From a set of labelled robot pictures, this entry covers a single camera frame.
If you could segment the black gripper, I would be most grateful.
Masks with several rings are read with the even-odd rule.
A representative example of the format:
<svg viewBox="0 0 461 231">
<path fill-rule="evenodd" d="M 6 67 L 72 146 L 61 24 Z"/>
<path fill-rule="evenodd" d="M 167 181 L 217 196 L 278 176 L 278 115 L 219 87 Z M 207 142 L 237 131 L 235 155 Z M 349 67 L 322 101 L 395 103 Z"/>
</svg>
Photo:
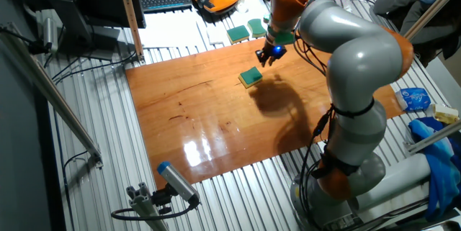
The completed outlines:
<svg viewBox="0 0 461 231">
<path fill-rule="evenodd" d="M 274 59 L 280 59 L 286 52 L 287 49 L 284 45 L 273 45 L 269 42 L 266 42 L 264 44 L 263 50 L 257 50 L 255 53 L 259 62 L 264 63 L 263 66 L 271 66 L 274 62 Z"/>
</svg>

